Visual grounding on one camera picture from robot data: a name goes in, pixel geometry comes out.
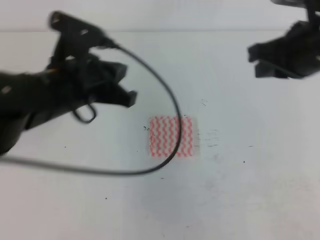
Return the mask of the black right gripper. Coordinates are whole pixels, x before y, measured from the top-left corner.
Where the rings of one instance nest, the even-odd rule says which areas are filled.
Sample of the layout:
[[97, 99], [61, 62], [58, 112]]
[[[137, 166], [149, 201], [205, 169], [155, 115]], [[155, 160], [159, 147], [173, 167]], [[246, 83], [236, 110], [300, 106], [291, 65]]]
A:
[[283, 36], [256, 43], [247, 53], [250, 63], [258, 61], [256, 78], [306, 78], [320, 71], [320, 29], [298, 21]]

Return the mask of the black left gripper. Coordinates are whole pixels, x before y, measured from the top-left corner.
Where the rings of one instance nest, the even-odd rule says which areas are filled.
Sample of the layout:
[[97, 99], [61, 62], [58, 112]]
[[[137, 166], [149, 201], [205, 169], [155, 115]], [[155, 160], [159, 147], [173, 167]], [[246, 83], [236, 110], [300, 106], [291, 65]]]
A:
[[101, 60], [89, 54], [86, 62], [66, 59], [59, 68], [49, 68], [49, 110], [77, 110], [93, 103], [120, 105], [136, 103], [138, 93], [126, 91], [120, 81], [127, 74], [127, 65]]

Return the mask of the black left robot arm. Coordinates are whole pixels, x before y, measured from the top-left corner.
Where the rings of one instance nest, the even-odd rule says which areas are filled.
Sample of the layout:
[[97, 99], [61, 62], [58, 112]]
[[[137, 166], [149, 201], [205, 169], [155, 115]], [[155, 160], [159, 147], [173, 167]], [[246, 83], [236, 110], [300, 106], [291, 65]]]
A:
[[137, 92], [119, 82], [127, 66], [90, 55], [86, 62], [67, 59], [38, 73], [0, 74], [0, 153], [6, 154], [23, 131], [72, 113], [84, 124], [97, 116], [94, 103], [130, 108]]

